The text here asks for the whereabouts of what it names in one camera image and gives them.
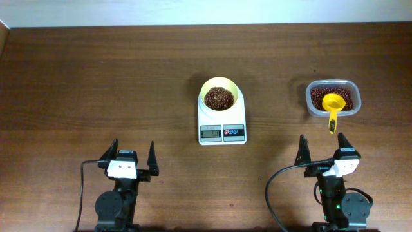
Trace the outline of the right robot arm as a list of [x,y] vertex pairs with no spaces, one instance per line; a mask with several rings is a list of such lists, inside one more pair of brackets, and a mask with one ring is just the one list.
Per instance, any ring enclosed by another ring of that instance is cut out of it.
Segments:
[[314,222],[311,231],[359,231],[367,227],[373,199],[356,188],[347,188],[344,176],[353,173],[361,155],[349,143],[343,133],[338,134],[339,148],[332,158],[312,161],[308,141],[299,138],[295,165],[305,169],[305,177],[315,177],[315,191],[319,192],[318,203],[322,205],[324,222]]

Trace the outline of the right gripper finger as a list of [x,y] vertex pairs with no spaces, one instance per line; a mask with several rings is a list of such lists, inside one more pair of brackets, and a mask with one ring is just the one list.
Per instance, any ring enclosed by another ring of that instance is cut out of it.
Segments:
[[353,146],[349,143],[348,139],[345,137],[344,133],[339,133],[338,136],[338,144],[339,148],[353,148]]
[[299,148],[295,158],[295,165],[309,164],[311,162],[308,141],[304,135],[299,137]]

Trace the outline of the yellow measuring scoop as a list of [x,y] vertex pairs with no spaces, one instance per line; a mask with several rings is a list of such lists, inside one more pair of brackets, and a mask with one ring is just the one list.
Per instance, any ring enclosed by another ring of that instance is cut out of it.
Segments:
[[334,134],[337,129],[337,113],[346,105],[343,97],[335,93],[326,94],[323,97],[322,106],[330,114],[328,121],[328,131]]

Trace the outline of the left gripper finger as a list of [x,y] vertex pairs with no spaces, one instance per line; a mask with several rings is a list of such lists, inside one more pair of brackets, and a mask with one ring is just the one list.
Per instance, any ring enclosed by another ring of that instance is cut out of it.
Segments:
[[118,151],[118,139],[114,139],[110,147],[106,152],[99,158],[100,161],[113,160],[116,157]]
[[150,176],[159,176],[159,167],[155,155],[155,143],[152,141],[150,148],[149,148],[149,154],[148,154],[148,160],[147,160],[147,165],[149,166],[149,173]]

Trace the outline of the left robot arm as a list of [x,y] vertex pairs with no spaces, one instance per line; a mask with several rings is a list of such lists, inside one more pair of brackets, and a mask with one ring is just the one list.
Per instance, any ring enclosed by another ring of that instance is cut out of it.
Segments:
[[118,149],[118,139],[99,158],[98,167],[114,182],[114,187],[111,191],[102,193],[95,202],[98,216],[95,231],[140,230],[133,223],[139,184],[150,182],[151,177],[159,175],[153,142],[149,148],[147,166],[148,169],[139,169],[137,152]]

